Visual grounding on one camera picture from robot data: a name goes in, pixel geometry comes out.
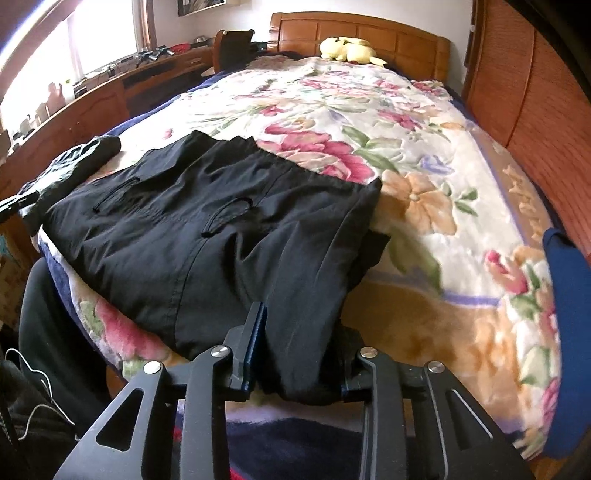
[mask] black clamp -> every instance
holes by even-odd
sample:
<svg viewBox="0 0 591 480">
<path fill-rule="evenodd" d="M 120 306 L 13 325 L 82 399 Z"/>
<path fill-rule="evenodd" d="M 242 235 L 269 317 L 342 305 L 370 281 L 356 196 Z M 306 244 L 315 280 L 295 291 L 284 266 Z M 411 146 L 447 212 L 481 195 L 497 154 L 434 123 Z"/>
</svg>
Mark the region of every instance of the black clamp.
<svg viewBox="0 0 591 480">
<path fill-rule="evenodd" d="M 142 65 L 143 62 L 147 63 L 148 60 L 149 61 L 157 61 L 162 55 L 168 55 L 169 57 L 172 57 L 175 55 L 175 53 L 173 50 L 168 48 L 166 45 L 161 45 L 153 51 L 139 52 L 138 57 L 137 57 L 138 60 L 135 64 L 135 68 L 139 68 L 139 66 Z"/>
<path fill-rule="evenodd" d="M 149 362 L 98 418 L 55 480 L 170 479 L 176 405 L 185 398 L 180 480 L 230 480 L 225 401 L 246 401 L 263 351 L 267 311 L 254 303 L 223 345 L 166 370 Z M 495 422 L 440 362 L 395 362 L 338 329 L 342 399 L 363 401 L 359 480 L 533 480 Z M 415 435 L 406 431 L 403 399 Z"/>
<path fill-rule="evenodd" d="M 0 202 L 0 223 L 6 222 L 21 208 L 33 205 L 39 199 L 39 192 L 31 192 L 25 195 L 13 195 Z"/>
</svg>

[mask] wooden desk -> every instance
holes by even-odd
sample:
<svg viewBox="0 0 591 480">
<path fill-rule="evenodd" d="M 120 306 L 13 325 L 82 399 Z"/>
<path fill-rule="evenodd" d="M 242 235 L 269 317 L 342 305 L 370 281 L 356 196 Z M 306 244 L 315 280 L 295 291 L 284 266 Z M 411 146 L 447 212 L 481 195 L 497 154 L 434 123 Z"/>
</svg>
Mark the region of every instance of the wooden desk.
<svg viewBox="0 0 591 480">
<path fill-rule="evenodd" d="M 212 66 L 212 48 L 198 47 L 143 65 L 85 93 L 37 128 L 0 166 L 0 200 L 15 195 L 69 148 L 198 85 L 201 74 Z M 20 217 L 14 216 L 2 227 L 2 234 L 25 257 L 38 257 Z"/>
</svg>

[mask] bed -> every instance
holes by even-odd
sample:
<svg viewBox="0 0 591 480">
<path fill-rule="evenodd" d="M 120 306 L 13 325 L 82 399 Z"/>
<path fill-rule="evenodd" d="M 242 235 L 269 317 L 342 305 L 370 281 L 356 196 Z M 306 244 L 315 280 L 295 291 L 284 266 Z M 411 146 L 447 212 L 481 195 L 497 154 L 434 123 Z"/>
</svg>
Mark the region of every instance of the bed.
<svg viewBox="0 0 591 480">
<path fill-rule="evenodd" d="M 121 153 L 89 181 L 194 129 L 219 140 L 252 136 L 264 150 L 344 181 L 381 177 L 372 229 L 392 239 L 347 298 L 343 323 L 397 361 L 444 362 L 524 458 L 539 454 L 561 378 L 542 245 L 552 223 L 508 151 L 453 106 L 442 84 L 449 41 L 397 22 L 328 12 L 275 14 L 270 32 L 271 51 L 309 58 L 261 57 L 116 129 Z M 412 80 L 314 57 L 322 39 L 341 35 L 371 41 Z M 92 291 L 43 229 L 38 241 L 70 314 L 123 378 L 150 360 L 167 367 L 187 361 Z M 309 432 L 341 429 L 334 438 L 361 429 L 355 406 L 318 410 L 277 397 L 229 404 L 227 417 L 242 435 L 245 423 L 294 418 L 315 420 Z M 240 460 L 233 465 L 250 475 Z"/>
</svg>

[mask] stuffed animal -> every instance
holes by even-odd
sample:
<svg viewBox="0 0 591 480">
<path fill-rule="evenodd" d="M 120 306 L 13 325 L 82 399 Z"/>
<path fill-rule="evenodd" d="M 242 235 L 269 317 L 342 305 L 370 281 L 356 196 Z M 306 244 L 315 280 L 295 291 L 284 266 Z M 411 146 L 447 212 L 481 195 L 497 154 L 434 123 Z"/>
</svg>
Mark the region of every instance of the stuffed animal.
<svg viewBox="0 0 591 480">
<path fill-rule="evenodd" d="M 376 58 L 375 50 L 367 40 L 361 38 L 327 38 L 320 44 L 320 52 L 325 60 L 373 63 L 380 67 L 387 63 L 385 60 Z"/>
</svg>

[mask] black clothing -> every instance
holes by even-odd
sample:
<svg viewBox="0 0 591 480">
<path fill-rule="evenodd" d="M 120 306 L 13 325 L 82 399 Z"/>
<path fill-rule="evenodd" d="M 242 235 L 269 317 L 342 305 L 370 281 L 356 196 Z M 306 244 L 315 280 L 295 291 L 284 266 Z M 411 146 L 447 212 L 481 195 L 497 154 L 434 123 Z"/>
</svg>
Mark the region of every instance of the black clothing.
<svg viewBox="0 0 591 480">
<path fill-rule="evenodd" d="M 380 187 L 194 131 L 77 189 L 44 229 L 91 288 L 189 359 L 263 301 L 268 378 L 281 381 L 265 386 L 318 403 L 345 296 L 381 255 L 360 254 Z"/>
<path fill-rule="evenodd" d="M 82 437 L 111 401 L 106 362 L 68 314 L 44 258 L 33 265 L 27 280 L 18 337 L 18 349 L 32 368 L 49 376 L 55 401 Z M 10 355 L 14 357 L 9 359 L 17 360 L 15 353 Z M 44 392 L 41 374 L 32 373 L 23 363 L 21 371 Z M 45 411 L 40 417 L 45 414 L 55 418 Z"/>
<path fill-rule="evenodd" d="M 35 179 L 25 183 L 19 195 L 38 191 L 39 199 L 22 208 L 20 215 L 29 235 L 39 231 L 43 216 L 78 185 L 121 151 L 119 137 L 94 137 L 87 144 L 78 145 L 55 158 Z"/>
<path fill-rule="evenodd" d="M 76 445 L 72 426 L 55 411 L 38 405 L 51 403 L 15 364 L 0 360 L 2 479 L 51 480 Z"/>
</svg>

